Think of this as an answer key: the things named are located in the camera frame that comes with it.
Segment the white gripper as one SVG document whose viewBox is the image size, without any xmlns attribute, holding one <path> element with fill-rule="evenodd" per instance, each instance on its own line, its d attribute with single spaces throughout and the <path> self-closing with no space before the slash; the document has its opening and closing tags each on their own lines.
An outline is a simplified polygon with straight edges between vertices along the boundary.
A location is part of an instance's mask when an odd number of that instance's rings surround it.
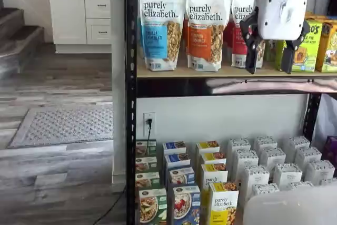
<svg viewBox="0 0 337 225">
<path fill-rule="evenodd" d="M 310 26 L 305 19 L 308 0 L 255 0 L 253 12 L 240 21 L 247 46 L 245 68 L 256 72 L 257 47 L 264 40 L 287 40 L 281 70 L 291 74 L 295 52 L 304 41 Z"/>
</svg>

